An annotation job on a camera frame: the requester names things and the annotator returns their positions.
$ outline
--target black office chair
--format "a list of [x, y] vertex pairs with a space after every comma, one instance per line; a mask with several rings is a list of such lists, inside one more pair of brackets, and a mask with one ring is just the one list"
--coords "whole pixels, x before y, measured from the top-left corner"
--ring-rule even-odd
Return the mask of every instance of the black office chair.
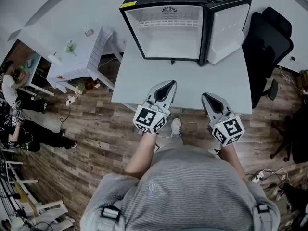
[[266, 79], [270, 78], [277, 64], [293, 49], [291, 33], [291, 23], [271, 7], [266, 8], [262, 14], [252, 14], [249, 32], [242, 48], [253, 109], [261, 96], [268, 95], [270, 99], [275, 99], [278, 82], [273, 80], [271, 87], [264, 91]]

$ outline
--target person in white t-shirt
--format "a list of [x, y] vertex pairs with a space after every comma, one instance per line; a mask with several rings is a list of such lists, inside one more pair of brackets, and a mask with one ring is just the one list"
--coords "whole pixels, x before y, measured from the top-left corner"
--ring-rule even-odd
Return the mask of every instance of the person in white t-shirt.
[[3, 67], [4, 77], [2, 82], [2, 91], [5, 100], [11, 107], [16, 101], [20, 100], [22, 103], [22, 109], [44, 112], [47, 107], [47, 103], [44, 102], [43, 99], [31, 100], [30, 98], [25, 98], [17, 94], [17, 89], [27, 83], [28, 76], [26, 75], [23, 79], [21, 78], [15, 81], [12, 77], [14, 70], [14, 62], [7, 61]]

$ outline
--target white t-shirt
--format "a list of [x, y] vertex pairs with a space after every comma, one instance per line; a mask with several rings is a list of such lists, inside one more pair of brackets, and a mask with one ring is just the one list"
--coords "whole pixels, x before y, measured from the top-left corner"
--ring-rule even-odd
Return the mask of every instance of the white t-shirt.
[[10, 106], [13, 105], [16, 98], [18, 97], [16, 89], [12, 87], [13, 84], [15, 84], [13, 77], [10, 75], [4, 75], [2, 83], [2, 91], [5, 100], [8, 102]]

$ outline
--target wire rack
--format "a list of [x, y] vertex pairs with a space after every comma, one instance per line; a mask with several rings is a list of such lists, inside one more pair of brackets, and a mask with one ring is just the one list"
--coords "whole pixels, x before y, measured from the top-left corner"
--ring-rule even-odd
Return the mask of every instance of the wire rack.
[[138, 28], [149, 28], [155, 26], [187, 26], [198, 27], [197, 13], [190, 12], [168, 12], [168, 13], [144, 13], [141, 16]]

